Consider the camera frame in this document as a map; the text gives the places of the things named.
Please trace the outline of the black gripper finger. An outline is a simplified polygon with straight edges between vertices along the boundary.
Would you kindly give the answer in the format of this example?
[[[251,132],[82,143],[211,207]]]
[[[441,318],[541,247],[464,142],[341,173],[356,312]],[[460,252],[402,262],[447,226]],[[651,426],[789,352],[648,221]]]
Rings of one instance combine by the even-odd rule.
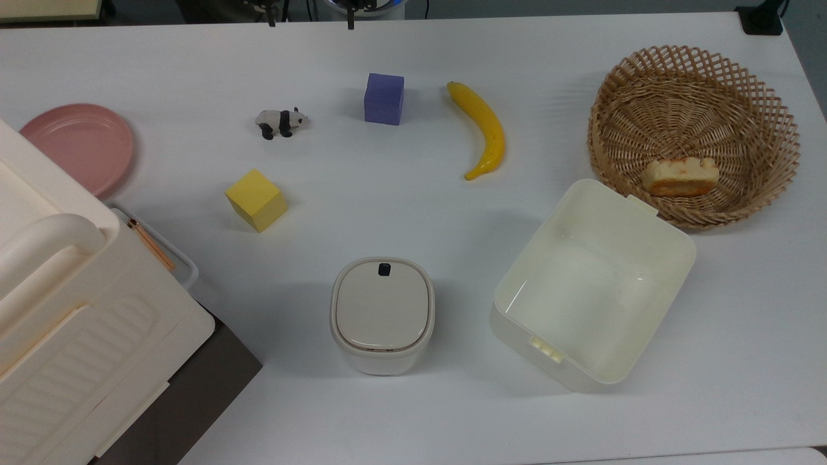
[[[266,19],[270,27],[275,27],[277,23],[285,21],[283,3],[284,1],[245,1],[244,5],[259,13],[259,18]]]
[[[340,0],[337,5],[346,11],[346,18],[348,18],[348,29],[353,30],[355,27],[355,16],[357,13],[365,13],[372,11],[375,8],[375,1],[372,0]]]

